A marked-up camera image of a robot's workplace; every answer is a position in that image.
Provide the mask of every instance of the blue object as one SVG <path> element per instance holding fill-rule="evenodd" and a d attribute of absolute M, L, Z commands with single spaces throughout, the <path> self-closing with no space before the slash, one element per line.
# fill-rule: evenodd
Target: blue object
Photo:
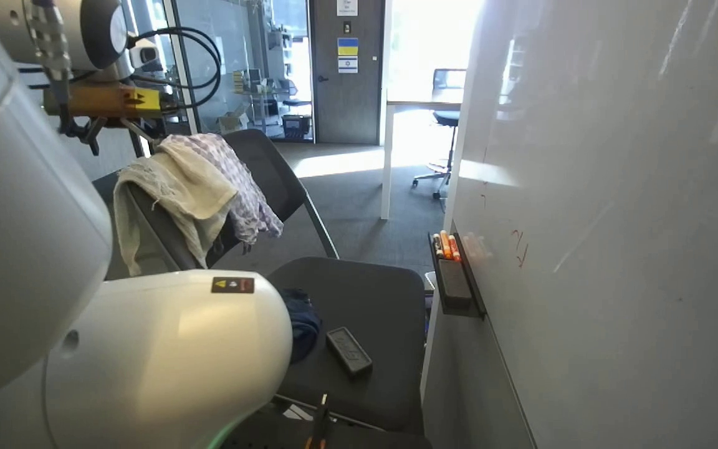
<path fill-rule="evenodd" d="M 315 352 L 321 322 L 315 313 L 315 306 L 311 306 L 311 299 L 310 299 L 307 291 L 284 288 L 281 299 L 286 304 L 289 322 L 291 322 L 291 357 L 289 357 L 289 364 L 297 364 L 297 361 L 307 359 Z"/>

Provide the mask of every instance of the desk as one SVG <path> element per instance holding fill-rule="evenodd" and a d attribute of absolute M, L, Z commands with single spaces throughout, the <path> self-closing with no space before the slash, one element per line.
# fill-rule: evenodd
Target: desk
<path fill-rule="evenodd" d="M 385 120 L 385 180 L 382 180 L 382 220 L 390 220 L 392 208 L 392 136 L 395 136 L 395 114 L 405 110 L 462 110 L 462 99 L 440 99 L 440 96 L 396 96 L 386 99 Z"/>

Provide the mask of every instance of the chair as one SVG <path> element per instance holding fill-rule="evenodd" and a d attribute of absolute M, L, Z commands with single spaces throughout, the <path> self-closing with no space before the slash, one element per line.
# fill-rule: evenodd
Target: chair
<path fill-rule="evenodd" d="M 375 369 L 367 377 L 351 378 L 342 370 L 339 359 L 330 353 L 321 333 L 315 352 L 289 366 L 277 395 L 286 404 L 316 404 L 321 394 L 330 394 L 331 410 L 344 420 L 421 433 L 420 377 L 426 333 L 421 277 L 412 269 L 337 258 L 337 246 L 315 202 L 275 141 L 258 129 L 230 131 L 224 140 L 250 167 L 269 206 L 281 220 L 291 216 L 299 206 L 310 208 L 330 255 L 295 258 L 275 269 L 266 279 L 280 291 L 304 291 L 321 318 L 321 329 L 349 326 L 375 359 Z M 109 202 L 115 180 L 118 177 L 109 173 L 95 182 Z M 140 187 L 129 188 L 129 200 L 140 203 L 144 226 L 163 241 L 163 255 L 153 255 L 163 262 L 157 269 L 196 269 L 170 215 L 163 206 L 153 206 L 153 200 Z M 219 258 L 234 245 L 240 241 L 228 221 L 208 258 Z"/>
<path fill-rule="evenodd" d="M 464 67 L 437 67 L 431 77 L 431 96 L 443 101 L 462 101 L 464 95 Z M 443 180 L 443 183 L 452 182 L 452 165 L 454 165 L 454 146 L 456 146 L 456 129 L 458 129 L 458 110 L 435 110 L 435 120 L 441 127 L 452 127 L 452 144 L 446 165 L 437 167 L 435 171 L 420 173 L 412 180 L 412 187 L 416 187 L 421 180 Z"/>
<path fill-rule="evenodd" d="M 230 131 L 224 134 L 224 140 L 238 152 L 238 156 L 250 167 L 258 187 L 261 188 L 261 195 L 266 197 L 266 203 L 277 212 L 277 216 L 286 221 L 299 206 L 307 206 L 310 220 L 325 245 L 325 252 L 339 258 L 334 238 L 327 223 L 321 221 L 310 191 L 304 188 L 299 177 L 291 171 L 291 167 L 284 161 L 277 144 L 266 140 L 260 129 Z M 113 203 L 115 182 L 118 182 L 118 171 L 95 180 L 95 187 L 108 203 Z M 184 246 L 184 238 L 180 230 L 175 226 L 175 221 L 170 220 L 170 215 L 163 206 L 155 206 L 155 200 L 144 195 L 137 183 L 128 187 L 128 197 L 140 208 L 140 226 L 144 226 L 143 235 L 153 235 L 157 241 L 155 246 L 160 246 L 157 255 L 143 255 L 143 263 L 150 267 L 144 274 L 200 269 L 196 258 Z M 228 220 L 216 241 L 208 252 L 208 263 L 215 263 L 238 245 L 240 238 L 234 237 L 234 226 Z M 122 263 L 115 250 L 108 279 L 118 279 L 118 277 L 128 277 L 128 267 Z"/>

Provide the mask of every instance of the door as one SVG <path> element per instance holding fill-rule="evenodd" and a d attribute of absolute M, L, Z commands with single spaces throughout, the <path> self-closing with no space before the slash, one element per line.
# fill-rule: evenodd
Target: door
<path fill-rule="evenodd" d="M 380 144 L 385 0 L 310 0 L 316 141 Z"/>

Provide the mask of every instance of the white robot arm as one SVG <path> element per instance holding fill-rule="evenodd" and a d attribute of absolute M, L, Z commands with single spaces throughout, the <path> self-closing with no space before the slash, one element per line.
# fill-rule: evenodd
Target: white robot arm
<path fill-rule="evenodd" d="M 266 279 L 103 282 L 109 250 L 0 47 L 0 447 L 205 447 L 277 390 L 291 326 Z"/>
<path fill-rule="evenodd" d="M 109 67 L 128 45 L 128 21 L 119 0 L 0 0 L 0 45 L 14 61 L 43 61 L 29 37 L 29 26 L 47 26 L 34 21 L 37 18 L 39 21 L 62 20 L 68 40 L 43 41 L 43 56 L 62 56 L 58 47 L 66 45 L 76 69 Z"/>

